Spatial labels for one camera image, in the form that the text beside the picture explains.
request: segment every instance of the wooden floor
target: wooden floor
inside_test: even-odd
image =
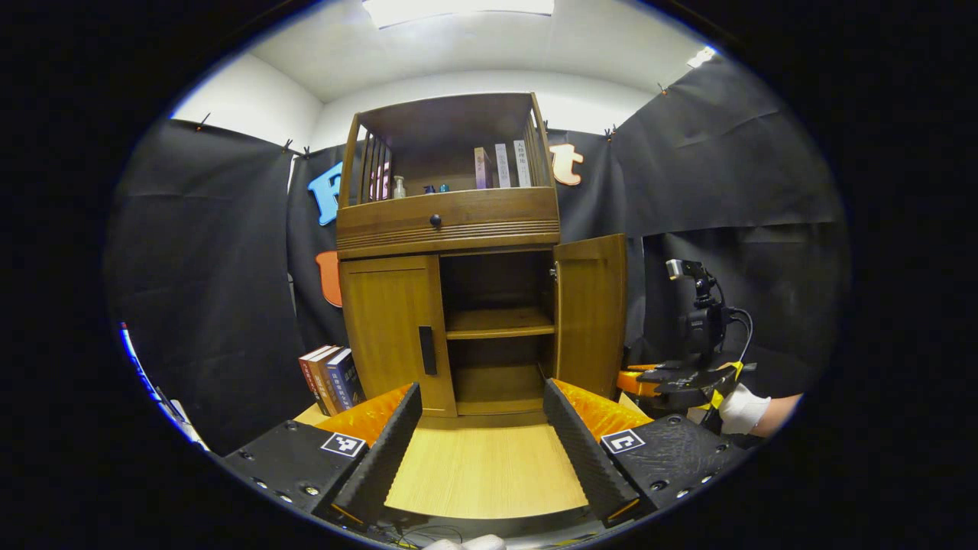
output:
[[[315,405],[295,418],[324,417]],[[418,514],[522,518],[587,505],[543,412],[423,417],[385,503]]]

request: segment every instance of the wooden shelf top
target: wooden shelf top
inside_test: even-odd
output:
[[[536,364],[479,365],[452,369],[460,415],[539,411],[544,380]]]
[[[537,307],[446,312],[448,340],[512,338],[554,333],[554,321]]]

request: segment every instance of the cabinet handle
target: cabinet handle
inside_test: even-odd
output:
[[[438,376],[438,366],[434,362],[434,334],[431,332],[431,327],[418,327],[418,337],[422,341],[424,373],[430,376]]]

